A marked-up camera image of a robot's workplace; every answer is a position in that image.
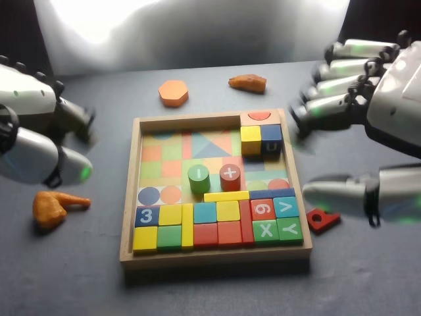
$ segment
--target blue triangle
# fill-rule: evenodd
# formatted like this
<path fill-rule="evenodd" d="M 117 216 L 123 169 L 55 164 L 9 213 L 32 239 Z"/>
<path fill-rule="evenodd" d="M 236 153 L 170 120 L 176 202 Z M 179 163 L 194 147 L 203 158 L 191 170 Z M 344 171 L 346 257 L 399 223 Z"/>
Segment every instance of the blue triangle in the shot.
<path fill-rule="evenodd" d="M 213 157 L 231 157 L 229 153 L 218 147 L 214 143 L 210 143 L 203 150 L 201 150 L 193 158 L 213 158 Z"/>
<path fill-rule="evenodd" d="M 193 158 L 199 154 L 211 141 L 198 132 L 191 133 L 191 154 Z"/>

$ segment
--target tabletop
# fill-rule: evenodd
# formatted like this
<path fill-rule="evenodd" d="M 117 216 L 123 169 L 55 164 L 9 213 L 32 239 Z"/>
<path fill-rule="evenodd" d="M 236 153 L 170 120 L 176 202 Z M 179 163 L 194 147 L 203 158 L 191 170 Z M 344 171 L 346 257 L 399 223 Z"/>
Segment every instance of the tabletop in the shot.
<path fill-rule="evenodd" d="M 92 199 L 50 234 L 39 234 L 32 200 L 41 186 L 0 178 L 0 315 L 419 315 L 420 226 L 343 217 L 312 235 L 310 261 L 197 267 L 125 274 L 118 260 L 132 123 L 136 117 L 284 108 L 310 81 L 315 62 L 126 72 L 65 78 L 63 96 L 95 109 L 98 142 L 66 145 L 94 166 L 81 186 Z M 238 74 L 267 81 L 264 95 L 228 87 Z M 189 100 L 164 108 L 158 87 L 183 80 Z M 293 120 L 287 115 L 290 128 Z M 325 133 L 294 150 L 300 184 L 323 174 L 377 173 L 417 162 L 369 140 L 363 127 Z"/>

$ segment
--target blue circle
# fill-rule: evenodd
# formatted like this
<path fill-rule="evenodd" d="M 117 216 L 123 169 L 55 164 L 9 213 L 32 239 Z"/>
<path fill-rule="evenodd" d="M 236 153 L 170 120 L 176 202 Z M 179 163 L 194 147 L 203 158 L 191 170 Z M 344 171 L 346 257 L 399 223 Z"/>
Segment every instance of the blue circle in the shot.
<path fill-rule="evenodd" d="M 171 138 L 174 135 L 174 131 L 165 132 L 165 133 L 159 133 L 159 134 L 153 134 L 152 137 L 154 137 L 157 140 L 167 140 Z"/>
<path fill-rule="evenodd" d="M 137 197 L 139 202 L 144 205 L 154 205 L 158 202 L 159 195 L 158 189 L 148 186 L 147 188 L 142 189 Z"/>

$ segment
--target robotic hand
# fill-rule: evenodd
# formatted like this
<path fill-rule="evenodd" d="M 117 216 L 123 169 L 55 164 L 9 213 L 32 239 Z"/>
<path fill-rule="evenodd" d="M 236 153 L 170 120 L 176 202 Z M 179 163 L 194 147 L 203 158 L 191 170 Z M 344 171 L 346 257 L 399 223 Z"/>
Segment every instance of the robotic hand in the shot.
<path fill-rule="evenodd" d="M 23 64 L 7 63 L 0 56 L 0 175 L 50 188 L 84 182 L 92 164 L 60 143 L 67 132 L 88 142 L 93 116 L 60 97 L 60 82 L 53 89 L 44 74 L 32 77 Z"/>
<path fill-rule="evenodd" d="M 398 44 L 350 39 L 328 48 L 325 60 L 314 74 L 316 85 L 290 109 L 298 138 L 362 124 L 372 140 L 421 158 L 421 41 L 411 43 L 407 31 Z M 378 176 L 316 178 L 303 186 L 303 196 L 327 211 L 367 216 L 373 227 L 380 217 L 420 221 L 421 165 L 381 169 Z"/>

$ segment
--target wooden frame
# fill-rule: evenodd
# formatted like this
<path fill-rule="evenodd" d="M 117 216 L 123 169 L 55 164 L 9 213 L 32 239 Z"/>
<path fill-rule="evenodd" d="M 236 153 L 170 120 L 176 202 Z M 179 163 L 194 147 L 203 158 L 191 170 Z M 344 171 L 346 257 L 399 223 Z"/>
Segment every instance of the wooden frame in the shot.
<path fill-rule="evenodd" d="M 180 115 L 176 117 L 135 118 L 133 125 L 130 162 L 128 170 L 126 203 L 124 206 L 122 236 L 120 245 L 120 262 L 125 269 L 179 267 L 213 263 L 268 261 L 283 259 L 304 259 L 310 256 L 312 242 L 307 223 L 301 187 L 292 151 L 284 110 L 279 109 L 282 135 L 284 137 L 284 159 L 290 185 L 295 188 L 295 195 L 300 213 L 303 231 L 302 246 L 273 246 L 265 248 L 239 248 L 226 250 L 199 250 L 179 253 L 152 253 L 150 255 L 133 255 L 134 220 L 136 216 L 137 191 L 140 172 L 142 133 L 157 130 L 239 128 L 240 114 L 244 111 L 204 115 Z"/>

